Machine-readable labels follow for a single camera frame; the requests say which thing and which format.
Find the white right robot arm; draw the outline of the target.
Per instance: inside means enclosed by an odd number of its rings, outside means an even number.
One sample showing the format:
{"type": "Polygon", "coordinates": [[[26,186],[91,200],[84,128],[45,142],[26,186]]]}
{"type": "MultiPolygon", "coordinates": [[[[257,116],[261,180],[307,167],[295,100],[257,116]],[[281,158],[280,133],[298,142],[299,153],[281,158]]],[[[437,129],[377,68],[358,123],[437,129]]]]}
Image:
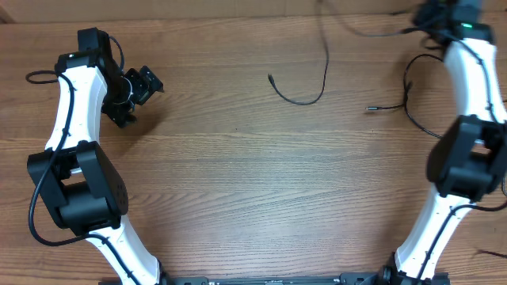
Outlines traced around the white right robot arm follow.
{"type": "Polygon", "coordinates": [[[429,154],[431,189],[408,238],[365,284],[448,284],[436,272],[447,243],[467,213],[506,175],[506,110],[498,85],[494,33],[480,21],[480,1],[427,1],[407,33],[426,32],[443,52],[456,120],[429,154]]]}

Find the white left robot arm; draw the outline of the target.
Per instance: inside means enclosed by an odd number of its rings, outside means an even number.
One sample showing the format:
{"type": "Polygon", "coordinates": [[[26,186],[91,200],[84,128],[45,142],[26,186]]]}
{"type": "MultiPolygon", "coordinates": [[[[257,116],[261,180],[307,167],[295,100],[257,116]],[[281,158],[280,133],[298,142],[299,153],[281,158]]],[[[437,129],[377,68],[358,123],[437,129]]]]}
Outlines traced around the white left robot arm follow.
{"type": "Polygon", "coordinates": [[[159,259],[146,249],[128,217],[128,192],[102,150],[101,117],[118,127],[135,122],[133,111],[163,84],[147,67],[124,70],[98,28],[78,31],[78,50],[62,54],[50,74],[59,83],[55,126],[44,151],[31,154],[35,185],[29,204],[31,235],[51,247],[88,241],[119,276],[119,284],[169,284],[159,259]]]}

